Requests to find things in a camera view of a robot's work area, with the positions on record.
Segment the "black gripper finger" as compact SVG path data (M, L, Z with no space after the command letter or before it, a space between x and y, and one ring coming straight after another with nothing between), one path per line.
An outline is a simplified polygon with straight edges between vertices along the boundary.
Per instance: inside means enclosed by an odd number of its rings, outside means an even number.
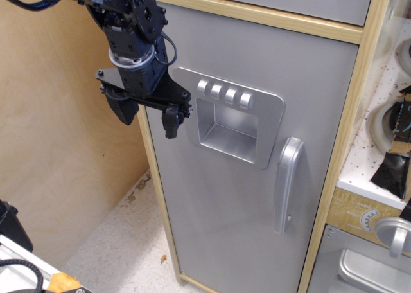
M185 115L178 105L170 104L162 112L162 124L168 139L177 137L178 128L183 124Z
M139 111L137 102L131 99L129 95L118 93L113 89L106 89L103 93L110 108L119 120L125 125L130 125Z

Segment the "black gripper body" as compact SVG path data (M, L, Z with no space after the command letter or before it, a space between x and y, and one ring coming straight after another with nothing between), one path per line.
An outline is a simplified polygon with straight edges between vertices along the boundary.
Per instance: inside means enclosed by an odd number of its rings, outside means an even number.
M111 44L109 58L115 67L96 72L102 93L113 89L129 95L138 106L141 104L161 111L170 104L178 105L185 118L190 117L191 95L168 74L165 44L149 45L140 56L131 45L124 47L125 52L121 49L119 44Z

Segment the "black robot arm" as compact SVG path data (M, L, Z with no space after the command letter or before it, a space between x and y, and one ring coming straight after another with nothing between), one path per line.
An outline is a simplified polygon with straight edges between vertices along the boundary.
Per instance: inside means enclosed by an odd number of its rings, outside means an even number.
M25 3L7 0L29 11L38 12L61 0ZM191 114L191 94L173 81L168 73L163 32L167 25L165 8L156 0L73 0L84 5L109 43L113 69L101 69L96 79L101 92L119 120L129 125L140 105L162 112L162 124L168 139L177 136L178 128Z

